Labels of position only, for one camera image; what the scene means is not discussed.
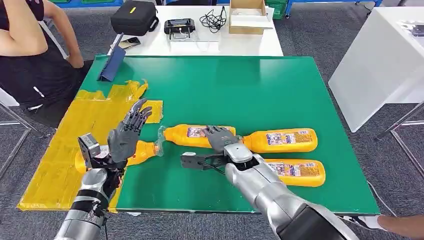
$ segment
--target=yellow tape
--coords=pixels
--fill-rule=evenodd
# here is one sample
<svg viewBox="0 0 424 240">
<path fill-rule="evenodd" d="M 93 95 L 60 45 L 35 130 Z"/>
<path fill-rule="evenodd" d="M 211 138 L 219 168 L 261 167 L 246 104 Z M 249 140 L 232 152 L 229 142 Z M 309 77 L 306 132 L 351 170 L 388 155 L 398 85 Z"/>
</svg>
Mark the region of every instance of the yellow tape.
<svg viewBox="0 0 424 240">
<path fill-rule="evenodd" d="M 92 133 L 101 145 L 107 144 L 109 131 L 124 119 L 130 107 L 146 91 L 148 84 L 128 81 L 113 85 L 105 98 L 101 91 L 80 90 L 63 117 L 56 134 L 41 159 L 31 182 L 17 207 L 25 210 L 68 210 L 81 185 L 82 174 L 75 169 L 75 155 L 80 151 L 77 137 Z M 149 100 L 152 106 L 147 123 L 159 123 L 163 102 Z M 109 210 L 116 212 L 121 189 L 111 200 Z"/>
</svg>

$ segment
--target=plastic bottle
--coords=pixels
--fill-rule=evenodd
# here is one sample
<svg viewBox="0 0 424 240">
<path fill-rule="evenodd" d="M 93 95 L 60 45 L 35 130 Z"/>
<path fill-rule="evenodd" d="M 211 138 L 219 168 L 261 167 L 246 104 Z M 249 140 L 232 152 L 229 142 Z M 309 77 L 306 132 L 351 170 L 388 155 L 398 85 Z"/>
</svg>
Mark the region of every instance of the plastic bottle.
<svg viewBox="0 0 424 240">
<path fill-rule="evenodd" d="M 162 149 L 162 139 L 159 139 L 155 142 L 145 142 L 139 140 L 137 142 L 137 147 L 135 154 L 128 158 L 127 166 L 141 164 L 145 162 L 148 158 L 153 156 L 163 156 L 164 152 Z M 102 151 L 109 152 L 108 145 L 100 146 Z M 85 173 L 87 171 L 86 164 L 84 162 L 83 154 L 81 151 L 78 151 L 75 156 L 75 168 L 80 173 Z"/>
<path fill-rule="evenodd" d="M 255 153 L 310 152 L 318 145 L 317 134 L 310 128 L 256 131 L 242 141 Z"/>
<path fill-rule="evenodd" d="M 318 187 L 326 181 L 326 171 L 320 161 L 304 159 L 265 159 L 286 185 Z"/>
<path fill-rule="evenodd" d="M 232 126 L 220 126 L 227 128 L 232 134 L 236 135 L 236 129 Z M 208 138 L 205 137 L 203 129 L 205 125 L 187 125 L 179 124 L 174 127 L 159 128 L 159 135 L 163 133 L 163 137 L 167 141 L 171 141 L 180 146 L 211 148 Z"/>
</svg>

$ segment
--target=black bag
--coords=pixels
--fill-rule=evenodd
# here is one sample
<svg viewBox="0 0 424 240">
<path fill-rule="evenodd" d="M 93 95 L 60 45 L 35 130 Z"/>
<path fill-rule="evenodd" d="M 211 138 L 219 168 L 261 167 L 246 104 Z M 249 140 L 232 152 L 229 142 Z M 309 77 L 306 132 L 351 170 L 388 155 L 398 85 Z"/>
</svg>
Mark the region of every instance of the black bag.
<svg viewBox="0 0 424 240">
<path fill-rule="evenodd" d="M 117 34 L 144 36 L 155 30 L 159 23 L 153 2 L 128 0 L 110 17 Z"/>
</svg>

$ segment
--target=human hand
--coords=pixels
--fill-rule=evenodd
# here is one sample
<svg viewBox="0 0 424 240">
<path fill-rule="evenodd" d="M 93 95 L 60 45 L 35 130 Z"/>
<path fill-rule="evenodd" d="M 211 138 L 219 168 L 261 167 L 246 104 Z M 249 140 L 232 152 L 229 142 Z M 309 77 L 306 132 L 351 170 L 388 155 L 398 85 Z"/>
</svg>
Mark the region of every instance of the human hand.
<svg viewBox="0 0 424 240">
<path fill-rule="evenodd" d="M 70 54 L 66 59 L 74 69 L 80 69 L 84 67 L 84 60 L 81 54 Z"/>
</svg>

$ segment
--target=green table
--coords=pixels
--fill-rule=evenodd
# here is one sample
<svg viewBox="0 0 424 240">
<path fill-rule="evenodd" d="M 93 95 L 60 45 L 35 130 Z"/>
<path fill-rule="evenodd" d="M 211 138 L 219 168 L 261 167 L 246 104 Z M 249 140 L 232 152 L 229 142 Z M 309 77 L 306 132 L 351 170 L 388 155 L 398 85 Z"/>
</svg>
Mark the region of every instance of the green table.
<svg viewBox="0 0 424 240">
<path fill-rule="evenodd" d="M 379 213 L 311 57 L 126 57 L 113 83 L 98 82 L 105 62 L 105 56 L 96 58 L 81 89 L 101 90 L 107 96 L 112 84 L 146 79 L 144 96 L 163 100 L 163 119 L 147 124 L 141 140 L 155 141 L 160 126 L 178 124 L 234 126 L 242 136 L 259 130 L 312 128 L 318 135 L 316 150 L 262 156 L 321 161 L 324 185 L 289 188 L 335 213 Z M 211 149 L 172 142 L 163 147 L 163 157 L 128 167 L 116 206 L 119 211 L 254 211 L 223 175 L 181 167 L 182 153 L 209 154 Z"/>
</svg>

